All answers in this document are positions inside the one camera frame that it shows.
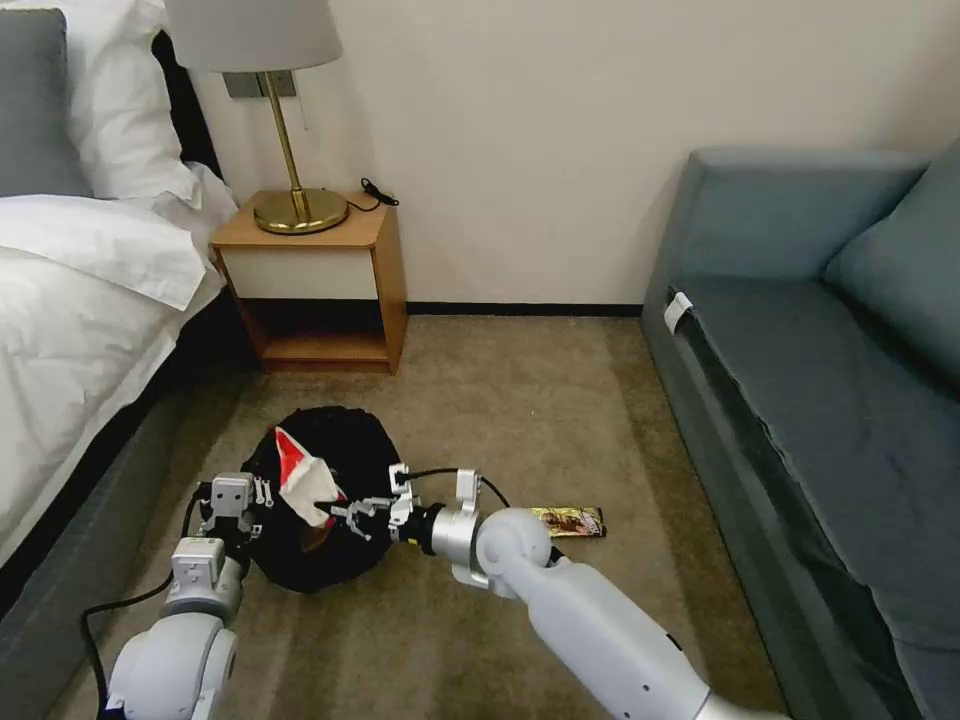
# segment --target white bedsheet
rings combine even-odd
[[[97,213],[130,223],[119,240],[84,230],[76,218],[69,222],[69,202],[51,198],[56,209],[43,215],[43,242],[31,246],[23,232],[4,226],[0,205],[0,565],[96,434],[139,397],[186,321],[222,287],[209,261],[209,238],[236,206],[212,172],[192,170],[201,180],[200,210],[171,194],[84,200],[101,204],[90,213],[92,223]],[[61,215],[69,225],[63,230]],[[148,237],[151,218],[156,235]],[[100,241],[115,242],[102,261],[95,251]]]

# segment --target sofa seat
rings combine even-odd
[[[693,302],[677,333],[849,652],[893,717],[917,708],[956,717],[956,392],[817,281],[682,277],[672,286]]]

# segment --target white duvet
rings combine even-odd
[[[117,201],[0,199],[0,565],[173,350],[210,282],[195,243]]]

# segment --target gray pillow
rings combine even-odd
[[[0,197],[93,197],[67,132],[67,21],[0,10]]]
[[[885,320],[960,386],[960,141],[824,279]]]

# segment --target black bag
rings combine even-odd
[[[297,410],[280,423],[311,455],[323,458],[348,500],[390,497],[388,468],[400,462],[383,425],[363,410],[339,406]],[[338,520],[326,539],[304,550],[312,528],[280,497],[280,458],[273,428],[241,470],[269,482],[273,508],[251,505],[263,526],[250,555],[272,582],[289,590],[313,593],[370,570],[390,547],[386,513],[363,525],[367,541]]]

